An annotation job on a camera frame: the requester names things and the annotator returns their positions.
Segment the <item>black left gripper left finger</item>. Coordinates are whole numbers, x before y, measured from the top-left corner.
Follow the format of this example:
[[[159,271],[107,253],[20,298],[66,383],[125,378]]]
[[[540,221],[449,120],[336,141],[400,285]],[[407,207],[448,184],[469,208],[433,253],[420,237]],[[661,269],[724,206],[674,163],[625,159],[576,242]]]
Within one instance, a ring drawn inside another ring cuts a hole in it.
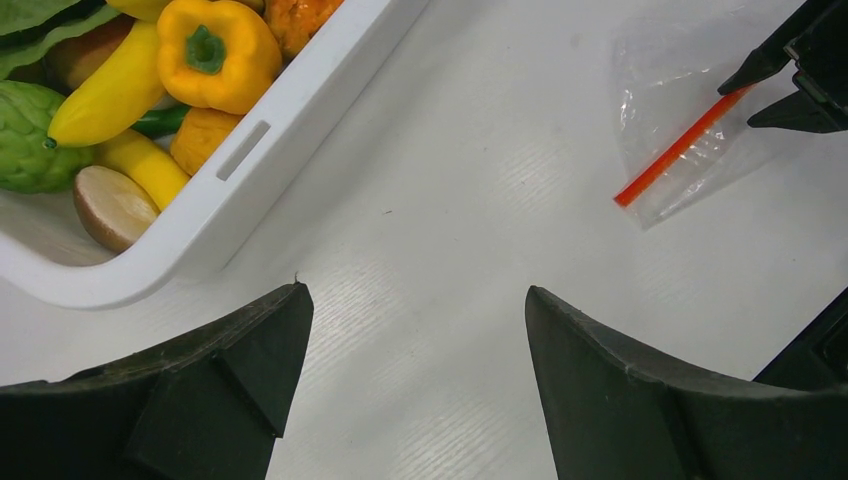
[[[5,479],[262,479],[314,304],[281,286],[209,324],[59,381],[1,390]]]

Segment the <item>clear zip top bag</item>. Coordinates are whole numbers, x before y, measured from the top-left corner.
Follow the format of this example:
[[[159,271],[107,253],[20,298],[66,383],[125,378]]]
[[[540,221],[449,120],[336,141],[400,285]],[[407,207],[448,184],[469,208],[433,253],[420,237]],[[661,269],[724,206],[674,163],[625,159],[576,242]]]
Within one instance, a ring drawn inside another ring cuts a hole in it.
[[[623,209],[642,229],[807,146],[748,126],[780,95],[776,85],[717,92],[781,16],[752,1],[723,8],[672,2],[622,25],[612,48],[612,97],[624,168],[636,188]]]

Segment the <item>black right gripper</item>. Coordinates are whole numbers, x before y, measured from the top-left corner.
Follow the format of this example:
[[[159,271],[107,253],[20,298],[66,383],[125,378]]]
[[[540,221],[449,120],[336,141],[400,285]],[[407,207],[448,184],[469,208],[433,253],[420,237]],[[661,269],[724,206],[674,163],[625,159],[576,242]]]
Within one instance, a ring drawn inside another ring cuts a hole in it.
[[[752,128],[829,134],[847,129],[847,3],[833,1],[798,37],[752,50],[717,89],[729,95],[779,73],[790,61],[797,91],[747,120]]]

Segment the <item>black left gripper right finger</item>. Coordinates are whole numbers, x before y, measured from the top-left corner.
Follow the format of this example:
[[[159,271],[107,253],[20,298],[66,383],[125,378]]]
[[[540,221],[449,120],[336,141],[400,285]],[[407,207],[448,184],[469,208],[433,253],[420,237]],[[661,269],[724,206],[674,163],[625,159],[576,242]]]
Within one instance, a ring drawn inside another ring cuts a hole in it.
[[[525,322],[561,479],[843,479],[847,298],[753,380],[714,372],[531,287]]]

